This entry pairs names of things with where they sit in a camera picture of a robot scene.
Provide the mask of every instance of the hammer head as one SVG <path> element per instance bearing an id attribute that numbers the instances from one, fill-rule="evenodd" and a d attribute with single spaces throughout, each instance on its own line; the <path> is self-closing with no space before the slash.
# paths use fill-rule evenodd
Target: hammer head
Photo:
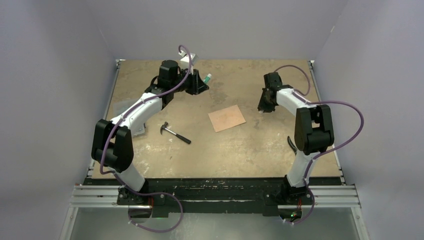
<path id="1" fill-rule="evenodd" d="M 168 122 L 166 121 L 162 126 L 160 126 L 160 135 L 162 135 L 162 130 L 168 127 Z"/>

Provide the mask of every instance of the hammer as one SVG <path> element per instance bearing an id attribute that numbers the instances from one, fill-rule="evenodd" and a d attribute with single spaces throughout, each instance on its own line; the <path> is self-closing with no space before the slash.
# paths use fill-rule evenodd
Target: hammer
<path id="1" fill-rule="evenodd" d="M 186 144 L 191 144 L 192 143 L 192 141 L 190 141 L 187 138 L 181 136 L 180 134 L 175 133 L 175 132 L 169 130 L 167 128 L 167 126 L 168 126 L 168 122 L 167 121 L 162 126 L 160 126 L 160 135 L 162 135 L 162 130 L 166 130 L 166 131 L 170 132 L 171 134 L 175 135 L 177 138 L 183 140 Z"/>

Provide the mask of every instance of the hammer handle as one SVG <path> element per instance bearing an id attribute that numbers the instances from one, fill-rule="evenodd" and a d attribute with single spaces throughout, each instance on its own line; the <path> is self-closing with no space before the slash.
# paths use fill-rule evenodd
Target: hammer handle
<path id="1" fill-rule="evenodd" d="M 186 144 L 191 144 L 192 143 L 192 141 L 190 141 L 190 140 L 188 140 L 187 138 L 185 138 L 185 137 L 183 137 L 183 136 L 181 136 L 180 134 L 175 134 L 175 136 L 177 137 L 177 138 L 179 138 L 179 139 L 181 139 L 181 140 L 183 140 Z"/>

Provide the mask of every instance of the small bottle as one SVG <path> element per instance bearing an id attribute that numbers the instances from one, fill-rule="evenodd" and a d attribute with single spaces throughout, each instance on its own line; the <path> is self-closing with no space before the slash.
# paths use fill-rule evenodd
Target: small bottle
<path id="1" fill-rule="evenodd" d="M 209 73 L 203 80 L 204 84 L 208 84 L 209 80 L 211 80 L 211 77 L 212 77 L 212 74 Z"/>

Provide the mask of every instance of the metal frame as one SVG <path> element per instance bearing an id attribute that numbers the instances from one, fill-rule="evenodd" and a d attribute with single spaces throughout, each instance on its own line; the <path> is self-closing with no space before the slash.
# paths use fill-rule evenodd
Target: metal frame
<path id="1" fill-rule="evenodd" d="M 320 92 L 318 91 L 316 79 L 313 70 L 313 61 L 308 62 L 312 81 L 315 85 L 318 99 L 321 100 Z M 103 117 L 106 118 L 112 95 L 115 89 L 118 74 L 121 68 L 121 60 L 117 61 L 116 73 L 113 80 L 113 88 L 110 91 L 107 108 Z M 315 196 L 315 208 L 350 208 L 354 220 L 355 227 L 360 240 L 369 240 L 369 235 L 362 217 L 361 204 L 358 198 L 358 193 L 355 186 L 345 184 L 345 178 L 340 166 L 339 158 L 334 151 L 337 166 L 340 172 L 342 185 L 340 186 L 310 186 L 312 193 Z M 94 171 L 95 161 L 91 160 L 88 168 L 87 177 L 91 178 Z M 77 185 L 74 187 L 72 197 L 69 204 L 69 209 L 66 214 L 65 222 L 60 234 L 60 240 L 69 240 L 71 238 L 75 219 L 79 208 L 139 208 L 149 209 L 148 205 L 117 205 L 119 186 L 97 186 L 97 185 Z M 278 209 L 293 209 L 295 205 L 279 205 Z M 303 205 L 304 208 L 310 208 L 311 205 Z"/>
<path id="2" fill-rule="evenodd" d="M 75 186 L 69 206 L 70 208 L 150 208 L 149 205 L 117 205 L 119 187 Z M 360 207 L 355 186 L 310 186 L 310 189 L 315 196 L 315 208 Z M 279 205 L 278 209 L 295 209 L 296 207 L 296 205 Z M 302 207 L 310 208 L 311 205 L 302 205 Z"/>
<path id="3" fill-rule="evenodd" d="M 110 90 L 109 97 L 107 98 L 107 106 L 106 106 L 106 109 L 104 110 L 104 113 L 103 113 L 104 119 L 106 119 L 106 117 L 108 116 L 109 108 L 111 107 L 112 96 L 114 95 L 115 86 L 117 85 L 118 75 L 119 75 L 119 71 L 121 69 L 121 62 L 122 61 L 124 61 L 124 60 L 121 60 L 121 59 L 116 60 L 116 72 L 115 72 L 115 76 L 113 78 L 112 89 Z M 87 176 L 86 176 L 87 178 L 91 178 L 93 176 L 95 164 L 96 164 L 96 161 L 94 161 L 94 159 L 90 158 L 90 165 L 88 166 L 88 172 L 87 172 Z"/>
<path id="4" fill-rule="evenodd" d="M 308 61 L 307 64 L 309 66 L 310 75 L 312 76 L 312 82 L 313 82 L 313 85 L 315 86 L 315 91 L 316 91 L 316 95 L 318 96 L 318 100 L 322 101 L 320 91 L 318 90 L 318 87 L 317 87 L 317 80 L 315 79 L 314 61 L 313 60 Z M 341 180 L 342 183 L 346 184 L 345 175 L 343 174 L 342 167 L 340 166 L 340 161 L 339 161 L 339 157 L 337 155 L 337 150 L 333 151 L 333 153 L 334 153 L 335 161 L 337 163 L 338 170 L 340 172 L 340 180 Z"/>

